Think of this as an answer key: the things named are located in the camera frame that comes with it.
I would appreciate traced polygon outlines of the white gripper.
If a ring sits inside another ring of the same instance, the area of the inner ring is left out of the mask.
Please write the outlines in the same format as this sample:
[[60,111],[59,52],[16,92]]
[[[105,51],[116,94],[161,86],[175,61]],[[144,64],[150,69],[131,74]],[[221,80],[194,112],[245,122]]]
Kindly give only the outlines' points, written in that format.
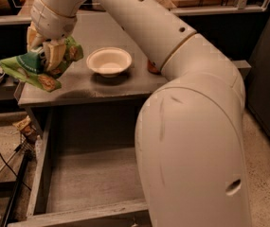
[[32,23],[27,28],[27,50],[43,45],[46,72],[57,68],[63,60],[66,44],[61,38],[72,34],[77,23],[76,12],[75,5],[59,0],[51,5],[44,0],[34,0],[30,11]]

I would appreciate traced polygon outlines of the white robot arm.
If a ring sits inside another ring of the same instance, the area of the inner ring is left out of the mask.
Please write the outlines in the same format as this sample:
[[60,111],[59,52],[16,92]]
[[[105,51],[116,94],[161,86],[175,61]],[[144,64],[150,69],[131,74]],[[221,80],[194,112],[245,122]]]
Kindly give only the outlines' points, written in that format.
[[[85,0],[34,0],[46,39],[71,34]],[[167,79],[135,128],[153,227],[251,227],[243,155],[245,89],[237,67],[154,0],[97,0]]]

